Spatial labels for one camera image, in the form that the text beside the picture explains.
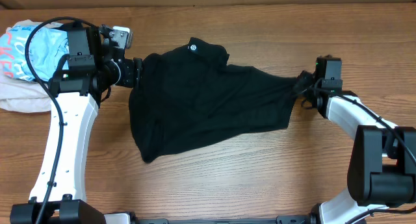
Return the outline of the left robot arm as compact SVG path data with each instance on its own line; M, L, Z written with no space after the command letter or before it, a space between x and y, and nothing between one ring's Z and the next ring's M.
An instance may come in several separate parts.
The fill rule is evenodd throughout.
M132 32L57 18L23 33L23 68L51 100L51 122L42 166L29 200L14 205L11 223L138 222L134 212L104 214L86 201L85 168L90 133L113 86L138 85L139 58L127 59Z

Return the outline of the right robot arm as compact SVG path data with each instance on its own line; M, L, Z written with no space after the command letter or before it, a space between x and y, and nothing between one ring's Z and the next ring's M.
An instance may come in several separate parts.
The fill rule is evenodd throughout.
M346 188L308 215L278 223L364 223L375 213L415 212L400 209L415 202L415 128L385 120L354 92L344 91L341 68L340 58L317 57L315 71L301 73L297 93L353 139Z

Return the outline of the black polo shirt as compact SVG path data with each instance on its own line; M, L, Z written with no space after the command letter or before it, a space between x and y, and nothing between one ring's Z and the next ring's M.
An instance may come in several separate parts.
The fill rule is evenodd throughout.
M144 59L129 97L131 132L143 161L288 127L310 74L278 77L228 58L224 47L191 38Z

